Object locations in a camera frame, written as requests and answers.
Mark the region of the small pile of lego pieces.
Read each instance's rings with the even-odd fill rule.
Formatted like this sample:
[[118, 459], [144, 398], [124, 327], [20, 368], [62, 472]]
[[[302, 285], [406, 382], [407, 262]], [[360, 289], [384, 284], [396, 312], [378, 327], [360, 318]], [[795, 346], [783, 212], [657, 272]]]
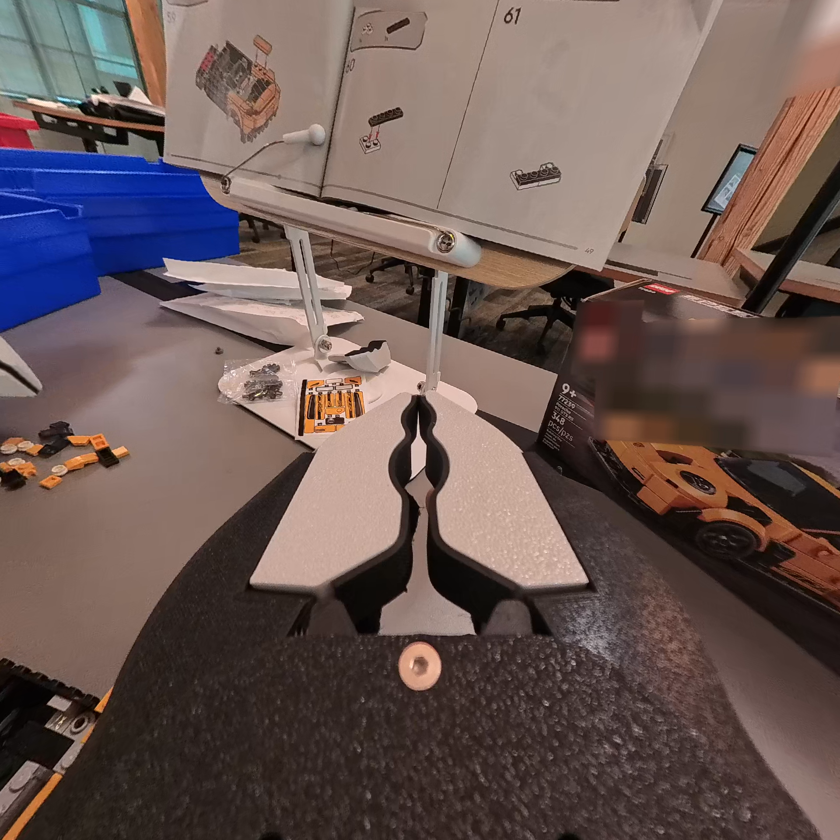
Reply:
[[130, 457], [125, 446], [111, 446], [104, 434], [76, 434], [66, 421], [51, 423], [34, 438], [2, 440], [1, 487], [28, 485], [54, 490], [69, 476], [93, 466], [110, 469]]

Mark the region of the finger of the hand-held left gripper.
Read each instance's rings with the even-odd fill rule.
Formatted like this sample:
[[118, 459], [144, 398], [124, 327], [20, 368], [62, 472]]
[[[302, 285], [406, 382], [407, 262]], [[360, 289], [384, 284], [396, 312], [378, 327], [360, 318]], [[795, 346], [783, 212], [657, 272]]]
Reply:
[[1, 397], [32, 397], [43, 385], [37, 375], [3, 338], [1, 346]]

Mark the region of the white book stand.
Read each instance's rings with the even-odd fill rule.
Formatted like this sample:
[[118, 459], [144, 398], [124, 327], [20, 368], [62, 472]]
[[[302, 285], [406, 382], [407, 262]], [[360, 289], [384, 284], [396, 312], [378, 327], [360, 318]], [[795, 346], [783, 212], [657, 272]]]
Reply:
[[481, 245], [450, 227], [325, 203], [272, 185], [265, 175], [245, 176], [250, 163], [264, 151], [274, 148], [310, 151], [321, 148], [326, 140], [323, 126], [315, 123], [306, 130], [286, 133], [279, 140], [267, 143], [234, 166], [196, 164], [212, 197], [223, 205], [262, 212], [284, 227], [306, 312], [311, 346], [308, 359], [320, 370], [330, 364], [330, 356], [338, 353], [338, 345], [328, 336], [324, 321], [310, 233], [383, 254], [393, 253], [432, 273], [425, 371], [413, 379], [415, 391], [422, 395], [438, 391], [440, 385], [445, 301], [451, 276], [467, 277], [472, 273], [488, 286], [513, 288], [515, 281], [522, 280], [525, 287], [537, 287], [563, 277], [574, 267], [489, 242]]

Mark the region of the black slanted pole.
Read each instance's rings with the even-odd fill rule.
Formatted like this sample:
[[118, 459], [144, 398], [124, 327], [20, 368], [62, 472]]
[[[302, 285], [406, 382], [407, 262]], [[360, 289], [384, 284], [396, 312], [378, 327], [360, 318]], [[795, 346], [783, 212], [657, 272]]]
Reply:
[[741, 310], [761, 314], [789, 276], [813, 239], [832, 216], [839, 202], [839, 163], [817, 192], [779, 252], [741, 305]]

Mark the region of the black lego set box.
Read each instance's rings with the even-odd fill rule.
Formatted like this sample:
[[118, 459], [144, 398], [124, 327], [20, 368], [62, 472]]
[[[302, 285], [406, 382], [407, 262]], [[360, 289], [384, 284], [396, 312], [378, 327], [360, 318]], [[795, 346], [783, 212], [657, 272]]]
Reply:
[[661, 280], [562, 300], [542, 453], [692, 559], [838, 616], [838, 317], [764, 318]]

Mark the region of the blue plastic bin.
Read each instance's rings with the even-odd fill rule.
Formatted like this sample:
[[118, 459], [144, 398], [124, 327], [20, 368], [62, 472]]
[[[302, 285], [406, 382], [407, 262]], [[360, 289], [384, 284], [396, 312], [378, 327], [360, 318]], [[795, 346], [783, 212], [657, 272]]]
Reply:
[[100, 292], [81, 209], [2, 192], [1, 330]]
[[201, 176], [162, 160], [1, 149], [2, 192], [76, 205], [99, 275], [239, 253], [239, 220]]

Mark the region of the monitor on stand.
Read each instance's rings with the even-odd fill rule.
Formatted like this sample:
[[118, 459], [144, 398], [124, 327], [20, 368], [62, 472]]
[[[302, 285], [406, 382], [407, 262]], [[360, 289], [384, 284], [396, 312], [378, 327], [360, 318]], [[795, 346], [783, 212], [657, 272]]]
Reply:
[[729, 162], [724, 167], [723, 172], [718, 177], [713, 186], [707, 200], [704, 202], [701, 212], [710, 216], [708, 224], [699, 238], [696, 247], [694, 248], [691, 257], [696, 258], [708, 238], [711, 229], [717, 222], [719, 216], [723, 215], [726, 208], [731, 201], [734, 193], [737, 191], [739, 184], [748, 170], [751, 162], [754, 160], [758, 149], [744, 143], [740, 143], [732, 154]]

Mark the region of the white paper bag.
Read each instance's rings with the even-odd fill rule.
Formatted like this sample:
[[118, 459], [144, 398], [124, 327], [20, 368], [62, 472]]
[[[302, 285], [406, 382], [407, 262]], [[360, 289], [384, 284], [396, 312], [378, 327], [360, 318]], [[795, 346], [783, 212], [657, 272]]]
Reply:
[[298, 275], [293, 270], [179, 259], [165, 259], [164, 268], [168, 278], [199, 291], [258, 301], [301, 300]]
[[312, 346], [306, 312], [299, 301], [272, 303], [204, 292], [161, 301], [160, 305], [255, 340]]

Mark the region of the lego instruction booklet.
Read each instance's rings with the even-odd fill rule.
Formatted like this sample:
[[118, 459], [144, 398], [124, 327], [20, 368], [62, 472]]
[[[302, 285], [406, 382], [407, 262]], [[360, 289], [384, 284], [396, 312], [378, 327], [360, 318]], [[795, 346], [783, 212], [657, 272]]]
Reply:
[[599, 269], [721, 2], [164, 2], [165, 159]]

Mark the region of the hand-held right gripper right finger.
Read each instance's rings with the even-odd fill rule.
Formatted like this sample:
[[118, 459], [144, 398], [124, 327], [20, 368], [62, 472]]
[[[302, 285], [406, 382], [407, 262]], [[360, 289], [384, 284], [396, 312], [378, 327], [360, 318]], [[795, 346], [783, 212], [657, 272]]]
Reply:
[[585, 569], [522, 451], [483, 418], [438, 392], [420, 399], [426, 444], [427, 569], [435, 590], [476, 632], [501, 602], [547, 628], [536, 600], [583, 592]]

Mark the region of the partly built black model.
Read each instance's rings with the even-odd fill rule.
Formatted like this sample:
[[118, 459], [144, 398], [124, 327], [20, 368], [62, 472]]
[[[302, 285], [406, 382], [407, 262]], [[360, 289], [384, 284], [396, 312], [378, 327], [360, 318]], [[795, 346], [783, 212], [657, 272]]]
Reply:
[[111, 696], [1, 660], [1, 838], [17, 838], [67, 774]]

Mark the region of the clear bag of black parts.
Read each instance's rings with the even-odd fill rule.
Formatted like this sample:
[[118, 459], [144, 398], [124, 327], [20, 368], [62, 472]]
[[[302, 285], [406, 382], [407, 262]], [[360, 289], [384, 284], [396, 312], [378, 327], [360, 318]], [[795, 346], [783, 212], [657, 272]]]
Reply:
[[298, 397], [296, 366], [271, 360], [226, 360], [217, 387], [217, 399], [225, 404], [294, 401]]

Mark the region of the red plastic bin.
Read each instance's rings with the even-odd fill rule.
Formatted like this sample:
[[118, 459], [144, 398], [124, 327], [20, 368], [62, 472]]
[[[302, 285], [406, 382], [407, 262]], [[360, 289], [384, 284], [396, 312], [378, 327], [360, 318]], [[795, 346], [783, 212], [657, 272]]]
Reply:
[[2, 148], [33, 150], [35, 146], [30, 133], [38, 131], [39, 126], [32, 119], [20, 118], [4, 112], [0, 114], [0, 146]]

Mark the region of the cluttered desk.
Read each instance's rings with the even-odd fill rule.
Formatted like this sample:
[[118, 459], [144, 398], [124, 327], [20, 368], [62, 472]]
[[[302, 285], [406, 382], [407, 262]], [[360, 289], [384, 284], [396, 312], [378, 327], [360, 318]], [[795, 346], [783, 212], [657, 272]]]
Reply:
[[81, 141], [85, 151], [97, 153], [99, 145], [128, 146], [136, 136], [153, 142], [159, 157], [165, 145], [165, 109], [153, 104], [138, 87], [115, 81], [117, 93], [105, 87], [92, 89], [76, 103], [27, 98], [14, 101], [30, 112], [41, 130], [65, 134]]

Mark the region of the black wall device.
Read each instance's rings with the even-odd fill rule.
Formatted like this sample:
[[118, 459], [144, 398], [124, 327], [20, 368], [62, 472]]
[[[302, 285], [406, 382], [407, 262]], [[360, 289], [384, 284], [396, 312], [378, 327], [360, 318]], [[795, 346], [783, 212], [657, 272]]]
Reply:
[[658, 192], [665, 179], [667, 163], [652, 163], [646, 170], [643, 190], [635, 205], [632, 222], [646, 224], [652, 212]]

